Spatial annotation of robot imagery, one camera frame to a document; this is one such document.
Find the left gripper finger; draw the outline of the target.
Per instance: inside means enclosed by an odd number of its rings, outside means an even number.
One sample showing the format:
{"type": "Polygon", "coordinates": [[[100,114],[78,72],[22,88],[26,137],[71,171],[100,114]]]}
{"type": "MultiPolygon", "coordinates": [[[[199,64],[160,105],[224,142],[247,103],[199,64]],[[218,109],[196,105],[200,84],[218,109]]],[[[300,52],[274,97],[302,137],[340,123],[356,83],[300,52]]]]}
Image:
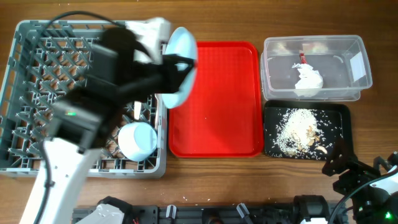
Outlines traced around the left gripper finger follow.
{"type": "Polygon", "coordinates": [[[176,65],[178,63],[186,64],[189,67],[195,66],[195,60],[188,57],[179,56],[177,54],[162,55],[163,64],[176,65]]]}
{"type": "Polygon", "coordinates": [[[179,70],[177,67],[166,67],[161,71],[161,93],[175,93],[179,91],[180,85],[193,69],[194,67],[187,67],[184,70],[179,70]]]}

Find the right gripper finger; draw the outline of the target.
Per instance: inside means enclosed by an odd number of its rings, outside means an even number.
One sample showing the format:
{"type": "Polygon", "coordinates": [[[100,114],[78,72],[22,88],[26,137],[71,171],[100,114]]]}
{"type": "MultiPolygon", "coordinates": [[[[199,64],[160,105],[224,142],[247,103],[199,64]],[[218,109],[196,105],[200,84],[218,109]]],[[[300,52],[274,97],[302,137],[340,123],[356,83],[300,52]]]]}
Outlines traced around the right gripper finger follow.
{"type": "Polygon", "coordinates": [[[340,174],[358,161],[353,148],[341,137],[335,141],[331,154],[327,157],[322,173],[327,176],[340,174]]]}
{"type": "Polygon", "coordinates": [[[383,159],[382,157],[376,157],[373,160],[373,167],[377,170],[380,169],[380,167],[384,168],[386,171],[392,170],[394,166],[397,165],[398,163],[398,155],[397,151],[394,151],[387,159],[383,159]]]}

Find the light blue plate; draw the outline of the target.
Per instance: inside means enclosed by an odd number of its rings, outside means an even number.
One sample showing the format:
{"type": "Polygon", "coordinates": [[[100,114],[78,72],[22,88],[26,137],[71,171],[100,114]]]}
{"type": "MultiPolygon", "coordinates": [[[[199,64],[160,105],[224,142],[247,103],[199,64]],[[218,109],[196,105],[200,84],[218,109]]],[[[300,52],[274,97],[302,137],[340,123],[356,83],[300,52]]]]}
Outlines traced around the light blue plate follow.
{"type": "Polygon", "coordinates": [[[192,33],[184,27],[178,27],[170,37],[165,49],[165,54],[177,54],[181,57],[193,59],[194,64],[176,93],[161,94],[165,107],[173,109],[186,102],[195,83],[197,75],[196,63],[198,59],[198,47],[192,33]]]}

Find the white plastic spoon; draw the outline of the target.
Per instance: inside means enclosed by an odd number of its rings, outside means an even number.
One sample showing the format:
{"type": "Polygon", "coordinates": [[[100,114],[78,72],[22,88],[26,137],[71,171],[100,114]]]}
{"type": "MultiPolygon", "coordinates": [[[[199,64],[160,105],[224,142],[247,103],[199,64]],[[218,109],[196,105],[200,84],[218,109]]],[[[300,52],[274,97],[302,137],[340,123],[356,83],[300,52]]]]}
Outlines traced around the white plastic spoon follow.
{"type": "Polygon", "coordinates": [[[141,115],[142,103],[140,101],[134,102],[134,119],[139,120],[141,115]]]}

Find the rice food waste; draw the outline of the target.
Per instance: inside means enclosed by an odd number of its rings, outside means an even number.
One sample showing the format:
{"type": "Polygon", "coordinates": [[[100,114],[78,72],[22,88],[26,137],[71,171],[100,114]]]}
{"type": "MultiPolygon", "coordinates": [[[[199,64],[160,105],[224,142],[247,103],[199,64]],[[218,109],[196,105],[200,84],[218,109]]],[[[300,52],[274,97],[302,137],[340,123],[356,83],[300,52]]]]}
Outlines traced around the rice food waste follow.
{"type": "Polygon", "coordinates": [[[288,109],[276,126],[271,148],[276,157],[320,160],[328,154],[322,143],[324,132],[318,127],[317,112],[310,109],[288,109]]]}

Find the light green saucer bowl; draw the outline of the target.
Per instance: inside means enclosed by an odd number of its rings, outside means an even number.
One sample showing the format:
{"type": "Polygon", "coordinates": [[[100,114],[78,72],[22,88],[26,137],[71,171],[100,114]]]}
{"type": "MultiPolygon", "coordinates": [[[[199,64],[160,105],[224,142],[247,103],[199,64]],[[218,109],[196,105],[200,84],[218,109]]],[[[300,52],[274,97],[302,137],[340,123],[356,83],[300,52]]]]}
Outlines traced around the light green saucer bowl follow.
{"type": "Polygon", "coordinates": [[[157,133],[144,122],[126,124],[119,131],[118,146],[129,160],[144,161],[157,149],[157,133]]]}

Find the white napkin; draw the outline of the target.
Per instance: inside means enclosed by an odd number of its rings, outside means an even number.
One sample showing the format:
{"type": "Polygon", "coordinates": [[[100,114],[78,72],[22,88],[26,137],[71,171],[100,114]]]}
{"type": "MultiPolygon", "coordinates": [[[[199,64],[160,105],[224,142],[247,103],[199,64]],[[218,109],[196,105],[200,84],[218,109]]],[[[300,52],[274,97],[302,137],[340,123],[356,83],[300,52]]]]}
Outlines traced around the white napkin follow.
{"type": "Polygon", "coordinates": [[[292,68],[299,72],[299,81],[295,84],[295,94],[299,97],[313,97],[323,88],[323,78],[318,70],[307,63],[295,63],[292,68]]]}

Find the red snack wrapper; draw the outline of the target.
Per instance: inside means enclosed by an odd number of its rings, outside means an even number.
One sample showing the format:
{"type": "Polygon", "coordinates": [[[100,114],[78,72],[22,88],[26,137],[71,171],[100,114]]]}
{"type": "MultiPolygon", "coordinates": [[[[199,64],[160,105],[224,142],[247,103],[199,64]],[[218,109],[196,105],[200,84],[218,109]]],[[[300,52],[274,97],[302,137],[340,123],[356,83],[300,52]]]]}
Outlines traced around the red snack wrapper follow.
{"type": "Polygon", "coordinates": [[[305,57],[305,54],[303,53],[303,52],[301,52],[300,54],[299,54],[299,57],[300,57],[300,62],[302,63],[302,64],[307,64],[308,62],[307,62],[307,59],[306,59],[306,57],[305,57]]]}

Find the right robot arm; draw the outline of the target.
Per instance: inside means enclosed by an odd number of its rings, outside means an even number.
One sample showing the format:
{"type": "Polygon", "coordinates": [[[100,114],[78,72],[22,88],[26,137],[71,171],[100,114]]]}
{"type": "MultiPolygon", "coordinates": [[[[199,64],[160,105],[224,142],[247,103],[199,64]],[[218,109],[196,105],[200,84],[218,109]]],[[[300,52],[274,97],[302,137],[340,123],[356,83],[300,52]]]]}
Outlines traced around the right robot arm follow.
{"type": "Polygon", "coordinates": [[[338,174],[333,190],[343,197],[330,210],[328,202],[319,195],[294,197],[290,213],[292,223],[339,223],[340,209],[352,201],[356,223],[397,223],[397,152],[387,159],[376,157],[369,166],[358,160],[352,147],[337,138],[327,157],[322,173],[338,174]]]}

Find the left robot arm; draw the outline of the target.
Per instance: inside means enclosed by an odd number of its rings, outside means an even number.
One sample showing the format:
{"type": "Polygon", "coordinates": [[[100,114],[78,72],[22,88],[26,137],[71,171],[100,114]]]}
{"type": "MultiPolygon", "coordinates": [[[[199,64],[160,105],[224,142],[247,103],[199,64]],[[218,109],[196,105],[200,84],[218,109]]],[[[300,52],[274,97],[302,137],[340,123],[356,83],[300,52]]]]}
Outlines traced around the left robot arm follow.
{"type": "Polygon", "coordinates": [[[49,136],[21,223],[68,223],[87,173],[119,124],[124,105],[154,93],[175,93],[195,59],[165,55],[161,64],[117,56],[95,59],[86,87],[74,88],[53,106],[49,136]]]}

